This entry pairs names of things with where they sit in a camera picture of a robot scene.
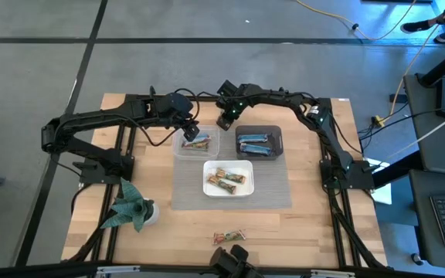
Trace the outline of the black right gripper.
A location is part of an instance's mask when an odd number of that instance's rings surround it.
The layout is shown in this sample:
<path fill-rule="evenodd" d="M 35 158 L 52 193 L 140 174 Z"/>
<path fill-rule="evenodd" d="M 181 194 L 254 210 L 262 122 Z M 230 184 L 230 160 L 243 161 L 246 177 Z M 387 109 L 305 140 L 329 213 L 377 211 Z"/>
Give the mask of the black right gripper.
<path fill-rule="evenodd" d="M 219 116 L 216 123 L 223 130 L 228 130 L 233 122 L 233 118 L 239 118 L 240 114 L 249 106 L 250 95 L 255 93 L 255 85 L 241 85 L 238 87 L 236 97 L 222 97 L 222 116 Z"/>

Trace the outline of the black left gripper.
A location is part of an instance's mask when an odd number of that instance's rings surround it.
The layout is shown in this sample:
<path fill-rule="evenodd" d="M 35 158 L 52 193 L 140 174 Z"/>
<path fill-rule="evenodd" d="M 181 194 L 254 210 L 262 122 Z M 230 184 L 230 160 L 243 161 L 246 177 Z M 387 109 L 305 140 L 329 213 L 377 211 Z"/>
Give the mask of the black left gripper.
<path fill-rule="evenodd" d="M 159 127 L 183 128 L 184 138 L 192 142 L 199 134 L 199 122 L 191 114 L 192 102 L 180 93 L 169 93 L 156 102 Z"/>

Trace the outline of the blue granola bar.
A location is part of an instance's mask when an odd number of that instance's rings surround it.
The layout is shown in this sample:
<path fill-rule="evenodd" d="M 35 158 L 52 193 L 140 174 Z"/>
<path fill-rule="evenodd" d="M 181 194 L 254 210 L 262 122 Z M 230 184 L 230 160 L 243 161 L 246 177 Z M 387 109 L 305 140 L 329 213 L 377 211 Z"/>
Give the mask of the blue granola bar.
<path fill-rule="evenodd" d="M 250 154 L 258 154 L 263 156 L 272 155 L 273 150 L 270 147 L 255 145 L 255 144 L 247 144 L 242 143 L 239 146 L 241 152 L 250 153 Z"/>
<path fill-rule="evenodd" d="M 240 134 L 237 137 L 237 142 L 242 143 L 265 143 L 268 141 L 267 134 Z"/>

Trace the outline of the orange green granola bar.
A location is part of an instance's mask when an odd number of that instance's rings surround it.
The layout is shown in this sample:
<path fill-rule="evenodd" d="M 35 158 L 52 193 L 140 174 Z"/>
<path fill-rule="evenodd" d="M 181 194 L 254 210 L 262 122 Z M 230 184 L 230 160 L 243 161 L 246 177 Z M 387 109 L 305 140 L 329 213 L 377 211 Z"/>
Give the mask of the orange green granola bar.
<path fill-rule="evenodd" d="M 238 175 L 238 174 L 233 174 L 231 172 L 226 171 L 225 169 L 222 168 L 217 168 L 216 169 L 216 177 L 217 178 L 221 178 L 221 179 L 225 179 L 231 182 L 235 182 L 237 184 L 243 184 L 246 181 L 246 176 L 245 175 Z"/>
<path fill-rule="evenodd" d="M 216 177 L 215 175 L 209 175 L 208 178 L 206 179 L 206 181 L 211 185 L 215 185 L 216 187 L 224 189 L 231 195 L 233 195 L 236 192 L 235 185 L 228 184 L 228 183 L 224 182 L 223 180 L 221 180 L 220 178 Z"/>

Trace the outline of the dark grey plastic bin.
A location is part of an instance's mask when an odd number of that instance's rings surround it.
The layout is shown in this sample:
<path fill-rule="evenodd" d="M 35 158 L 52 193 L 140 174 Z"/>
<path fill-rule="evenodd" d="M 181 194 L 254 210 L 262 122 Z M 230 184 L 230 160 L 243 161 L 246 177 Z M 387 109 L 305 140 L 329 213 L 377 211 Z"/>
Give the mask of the dark grey plastic bin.
<path fill-rule="evenodd" d="M 268 141 L 265 143 L 247 143 L 255 144 L 265 147 L 270 147 L 273 152 L 270 156 L 263 156 L 258 154 L 250 154 L 241 152 L 239 149 L 239 144 L 237 142 L 237 137 L 240 134 L 267 134 Z M 236 156 L 239 159 L 249 160 L 249 161 L 274 161 L 284 153 L 283 146 L 283 136 L 281 129 L 276 125 L 241 125 L 235 130 L 236 135 Z"/>

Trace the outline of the clear plastic bin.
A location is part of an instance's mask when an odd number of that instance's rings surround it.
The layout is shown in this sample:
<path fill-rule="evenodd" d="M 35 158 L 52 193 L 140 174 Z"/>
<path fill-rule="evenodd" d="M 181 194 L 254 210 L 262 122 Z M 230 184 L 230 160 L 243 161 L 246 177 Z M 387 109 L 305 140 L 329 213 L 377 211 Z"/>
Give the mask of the clear plastic bin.
<path fill-rule="evenodd" d="M 173 154 L 180 160 L 215 160 L 219 154 L 219 128 L 212 125 L 199 126 L 199 134 L 209 134 L 211 140 L 209 142 L 209 149 L 207 151 L 190 151 L 182 149 L 183 141 L 186 140 L 183 136 L 183 131 L 176 131 L 173 135 Z"/>

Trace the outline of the white plastic bin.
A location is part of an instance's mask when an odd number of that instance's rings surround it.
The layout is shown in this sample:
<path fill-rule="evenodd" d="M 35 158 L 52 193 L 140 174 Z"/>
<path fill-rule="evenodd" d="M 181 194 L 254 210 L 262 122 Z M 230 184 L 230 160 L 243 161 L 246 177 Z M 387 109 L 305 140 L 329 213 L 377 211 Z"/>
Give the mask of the white plastic bin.
<path fill-rule="evenodd" d="M 224 189 L 211 185 L 206 181 L 209 175 L 216 175 L 217 168 L 225 169 L 233 174 L 245 175 L 246 181 L 243 184 L 237 184 L 221 179 L 228 184 L 236 186 L 236 192 L 231 195 Z M 202 189 L 211 198 L 242 198 L 250 196 L 254 192 L 253 165 L 250 161 L 245 160 L 206 161 L 203 165 Z"/>

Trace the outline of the grey woven table mat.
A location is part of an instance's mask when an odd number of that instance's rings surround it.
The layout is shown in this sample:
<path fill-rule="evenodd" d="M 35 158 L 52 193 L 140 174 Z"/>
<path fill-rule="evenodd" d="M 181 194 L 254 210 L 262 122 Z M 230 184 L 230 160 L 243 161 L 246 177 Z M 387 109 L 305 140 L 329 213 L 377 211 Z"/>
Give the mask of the grey woven table mat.
<path fill-rule="evenodd" d="M 219 137 L 216 161 L 236 158 L 235 131 L 223 131 Z M 174 210 L 288 209 L 292 205 L 285 157 L 274 161 L 251 161 L 254 192 L 242 198 L 211 198 L 202 189 L 206 161 L 174 160 L 172 208 Z"/>

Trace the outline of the green paper plant white pot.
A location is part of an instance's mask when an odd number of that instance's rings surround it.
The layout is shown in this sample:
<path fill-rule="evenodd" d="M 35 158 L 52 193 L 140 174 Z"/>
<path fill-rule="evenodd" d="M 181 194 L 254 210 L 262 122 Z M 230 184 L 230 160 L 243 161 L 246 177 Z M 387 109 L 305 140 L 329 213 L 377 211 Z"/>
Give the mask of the green paper plant white pot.
<path fill-rule="evenodd" d="M 121 192 L 123 195 L 115 198 L 110 207 L 112 216 L 107 217 L 100 225 L 101 229 L 119 227 L 131 223 L 136 232 L 140 232 L 146 225 L 157 222 L 160 209 L 153 199 L 145 198 L 130 181 L 121 178 Z"/>

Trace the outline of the white paper sheet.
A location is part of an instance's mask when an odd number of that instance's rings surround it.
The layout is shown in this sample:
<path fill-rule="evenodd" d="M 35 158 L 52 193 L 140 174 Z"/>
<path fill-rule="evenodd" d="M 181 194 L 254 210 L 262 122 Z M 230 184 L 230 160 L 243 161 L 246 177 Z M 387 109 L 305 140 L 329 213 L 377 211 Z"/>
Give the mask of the white paper sheet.
<path fill-rule="evenodd" d="M 371 168 L 373 168 L 373 170 L 372 170 L 373 174 L 390 166 L 390 163 L 378 161 L 378 160 L 371 159 L 371 158 L 363 158 L 363 160 L 368 162 L 369 166 Z M 377 189 L 366 189 L 365 193 L 374 202 L 382 203 L 384 205 L 392 204 L 392 189 L 391 189 L 390 183 L 383 185 L 382 187 L 377 188 Z"/>

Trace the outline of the black crossbar with silver brackets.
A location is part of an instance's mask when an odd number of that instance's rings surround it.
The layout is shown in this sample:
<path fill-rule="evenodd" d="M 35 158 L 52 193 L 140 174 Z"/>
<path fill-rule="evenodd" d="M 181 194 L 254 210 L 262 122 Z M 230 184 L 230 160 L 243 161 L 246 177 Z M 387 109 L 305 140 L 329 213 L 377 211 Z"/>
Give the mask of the black crossbar with silver brackets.
<path fill-rule="evenodd" d="M 219 266 L 162 266 L 162 265 L 114 265 L 108 261 L 71 262 L 35 266 L 0 268 L 0 278 L 74 278 L 94 274 L 115 273 L 197 273 L 216 274 L 230 277 L 233 273 L 243 275 L 254 272 L 261 276 L 344 276 L 345 278 L 445 278 L 442 275 L 410 273 L 387 268 L 365 268 L 345 266 L 337 269 L 255 267 L 249 263 L 238 263 L 224 270 Z"/>

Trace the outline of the dark grey desk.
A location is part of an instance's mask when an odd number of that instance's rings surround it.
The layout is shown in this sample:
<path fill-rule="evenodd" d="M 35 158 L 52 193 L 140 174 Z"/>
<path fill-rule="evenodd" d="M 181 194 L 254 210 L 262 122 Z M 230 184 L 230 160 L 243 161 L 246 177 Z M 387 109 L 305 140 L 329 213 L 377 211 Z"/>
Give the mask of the dark grey desk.
<path fill-rule="evenodd" d="M 414 115 L 416 136 L 426 137 L 418 143 L 423 167 L 428 171 L 445 173 L 445 125 L 432 134 L 429 133 L 445 121 L 435 113 L 437 90 L 420 85 L 414 75 L 403 79 L 409 107 Z"/>
<path fill-rule="evenodd" d="M 433 266 L 445 268 L 445 245 L 430 201 L 433 195 L 445 195 L 445 174 L 411 170 L 409 181 L 418 220 L 420 256 Z"/>

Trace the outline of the black aluminium table frame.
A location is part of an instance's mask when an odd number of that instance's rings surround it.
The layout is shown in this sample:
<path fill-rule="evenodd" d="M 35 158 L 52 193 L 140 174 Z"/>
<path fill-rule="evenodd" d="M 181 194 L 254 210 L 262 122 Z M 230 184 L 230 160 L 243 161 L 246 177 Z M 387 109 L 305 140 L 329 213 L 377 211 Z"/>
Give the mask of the black aluminium table frame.
<path fill-rule="evenodd" d="M 124 98 L 125 100 L 131 99 L 133 95 L 126 95 Z M 202 102 L 211 102 L 214 105 L 216 105 L 216 100 L 218 98 L 217 93 L 211 94 L 207 92 L 201 92 L 200 94 L 194 94 L 192 91 L 187 90 L 185 92 L 186 97 L 192 101 L 193 104 L 199 105 Z M 322 98 L 327 101 L 328 104 L 331 105 L 331 100 L 328 98 Z M 338 141 L 340 142 L 343 140 L 344 136 L 341 132 L 340 127 L 338 126 L 337 121 L 336 127 L 339 128 L 339 131 L 336 133 L 338 135 Z M 140 131 L 139 128 L 133 128 L 130 129 L 129 127 L 123 127 L 123 126 L 114 126 L 117 128 L 117 138 L 114 147 L 121 151 L 122 155 L 132 155 L 132 150 L 134 147 L 134 139 L 136 136 L 137 131 Z M 321 146 L 321 153 L 322 153 L 322 159 L 328 159 L 329 155 L 327 151 L 324 150 L 324 148 Z M 89 188 L 93 184 L 84 184 L 84 188 Z M 112 188 L 115 184 L 105 184 L 106 189 L 104 191 L 104 201 L 103 201 L 103 207 L 101 209 L 101 212 L 99 214 L 98 224 L 101 225 L 104 220 L 113 215 L 112 210 L 110 210 L 109 206 L 109 198 L 111 196 Z M 341 203 L 338 203 L 335 197 L 335 192 L 339 192 L 339 194 L 342 197 L 346 196 L 346 192 L 348 189 L 337 189 L 337 188 L 324 188 L 325 192 L 328 196 L 329 201 L 329 207 L 331 211 L 331 220 L 333 223 L 333 230 L 334 230 L 334 238 L 335 238 L 335 245 L 338 248 L 342 247 L 342 240 L 341 240 L 341 232 L 345 231 L 349 237 L 350 240 L 350 246 L 352 248 L 352 259 L 354 266 L 359 267 L 360 262 L 364 261 L 369 268 L 380 268 L 382 269 L 384 266 L 374 257 L 374 255 L 368 250 L 368 248 L 365 246 L 364 242 L 361 240 L 358 233 L 355 231 L 354 228 L 354 222 L 352 215 L 350 213 L 350 206 L 348 200 L 343 200 Z"/>

